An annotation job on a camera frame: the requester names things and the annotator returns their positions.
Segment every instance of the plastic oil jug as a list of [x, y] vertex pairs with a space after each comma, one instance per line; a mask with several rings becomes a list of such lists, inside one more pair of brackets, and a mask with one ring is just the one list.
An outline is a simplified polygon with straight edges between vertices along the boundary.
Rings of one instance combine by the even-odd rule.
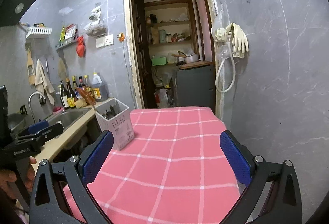
[[102, 102], [107, 100], [107, 92], [105, 85], [102, 83], [101, 78], [97, 73], [94, 73], [92, 81], [92, 91], [93, 96], [97, 102]]

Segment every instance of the countertop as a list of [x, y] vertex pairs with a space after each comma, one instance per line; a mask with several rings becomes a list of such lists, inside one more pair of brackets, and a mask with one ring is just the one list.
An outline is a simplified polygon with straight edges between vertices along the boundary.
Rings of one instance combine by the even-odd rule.
[[[104, 102], [96, 102], [95, 107], [98, 107], [112, 99], [113, 98], [108, 98]], [[80, 117], [67, 130], [65, 130], [58, 138], [53, 138], [47, 141], [42, 147], [41, 153], [35, 156], [35, 159], [37, 160], [37, 163], [33, 165], [35, 172], [37, 171], [39, 163], [42, 159], [48, 159], [52, 162], [64, 146], [95, 116], [95, 110], [90, 105], [84, 108], [90, 108], [90, 110]]]

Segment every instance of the kitchen sink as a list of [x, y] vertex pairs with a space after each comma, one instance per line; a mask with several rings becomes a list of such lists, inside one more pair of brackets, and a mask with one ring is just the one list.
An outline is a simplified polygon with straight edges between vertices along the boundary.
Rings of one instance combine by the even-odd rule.
[[57, 123], [58, 121], [61, 121], [65, 131], [68, 127], [74, 124], [81, 116], [83, 116], [89, 110], [90, 108], [68, 109], [68, 110], [64, 110], [61, 113], [51, 115], [47, 117], [45, 120], [48, 121], [50, 126]]

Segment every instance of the electrical outlet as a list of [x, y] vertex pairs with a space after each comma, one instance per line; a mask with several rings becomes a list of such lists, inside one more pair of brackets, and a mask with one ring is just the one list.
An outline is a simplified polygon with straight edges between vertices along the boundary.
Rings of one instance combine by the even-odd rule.
[[105, 41], [105, 43], [104, 43], [105, 46], [113, 45], [113, 34], [105, 36], [104, 41]]
[[100, 37], [96, 39], [96, 48], [100, 48], [100, 47], [104, 47], [105, 43], [104, 43], [104, 37]]

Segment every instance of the hand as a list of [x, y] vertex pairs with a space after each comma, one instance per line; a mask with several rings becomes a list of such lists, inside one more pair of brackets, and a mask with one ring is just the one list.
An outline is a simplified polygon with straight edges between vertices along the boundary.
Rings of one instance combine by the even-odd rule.
[[[33, 182], [34, 182], [34, 169], [32, 167], [33, 164], [36, 164], [37, 160], [34, 157], [30, 157], [30, 164], [27, 170], [26, 176], [27, 180], [25, 182], [25, 187], [29, 192], [32, 191]], [[15, 182], [17, 180], [16, 174], [8, 169], [0, 170], [0, 188], [8, 195], [11, 199], [16, 199], [16, 196], [13, 190], [9, 186], [9, 182]]]
[[235, 23], [233, 24], [234, 37], [233, 37], [233, 57], [244, 57], [244, 52], [249, 51], [248, 40], [246, 34], [242, 31], [241, 27]]

